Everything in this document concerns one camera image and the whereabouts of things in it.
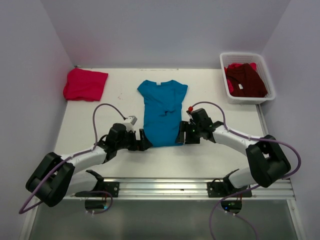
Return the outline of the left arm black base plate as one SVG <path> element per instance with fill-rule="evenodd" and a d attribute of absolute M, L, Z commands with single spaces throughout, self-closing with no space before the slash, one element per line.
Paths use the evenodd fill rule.
<path fill-rule="evenodd" d="M 117 181 L 101 181 L 98 182 L 93 190 L 80 191 L 75 193 L 76 197 L 87 198 L 105 198 L 108 195 L 102 192 L 108 192 L 112 197 L 117 198 L 119 195 L 120 183 Z"/>

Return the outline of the blue t shirt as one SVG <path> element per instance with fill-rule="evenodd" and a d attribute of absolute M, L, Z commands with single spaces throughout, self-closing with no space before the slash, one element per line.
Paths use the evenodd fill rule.
<path fill-rule="evenodd" d="M 137 88 L 144 101 L 143 129 L 153 147 L 177 146 L 182 103 L 188 85 L 175 80 L 157 84 L 144 80 Z"/>

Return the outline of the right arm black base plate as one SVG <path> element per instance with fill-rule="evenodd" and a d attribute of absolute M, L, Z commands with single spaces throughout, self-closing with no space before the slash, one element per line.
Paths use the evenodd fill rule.
<path fill-rule="evenodd" d="M 248 189 L 250 186 L 243 186 L 241 188 L 235 188 L 228 180 L 215 178 L 212 181 L 206 183 L 207 195 L 209 198 L 223 198 L 241 191 Z"/>

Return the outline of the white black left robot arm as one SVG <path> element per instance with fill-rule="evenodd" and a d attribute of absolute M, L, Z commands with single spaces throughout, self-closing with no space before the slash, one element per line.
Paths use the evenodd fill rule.
<path fill-rule="evenodd" d="M 119 150 L 145 151 L 153 145 L 145 131 L 128 129 L 124 123 L 115 123 L 93 147 L 63 158 L 55 152 L 45 155 L 25 184 L 25 188 L 49 207 L 56 206 L 67 194 L 73 175 L 113 159 Z"/>

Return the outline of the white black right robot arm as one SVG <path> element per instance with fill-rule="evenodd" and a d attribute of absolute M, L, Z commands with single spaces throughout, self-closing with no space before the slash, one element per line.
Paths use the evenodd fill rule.
<path fill-rule="evenodd" d="M 189 114 L 190 120 L 179 124 L 176 143 L 199 144 L 204 139 L 230 147 L 246 156 L 248 161 L 247 168 L 236 169 L 221 181 L 213 181 L 214 191 L 230 195 L 253 184 L 267 188 L 291 170 L 287 157 L 273 136 L 250 137 L 227 129 L 222 121 L 213 122 L 203 108 Z"/>

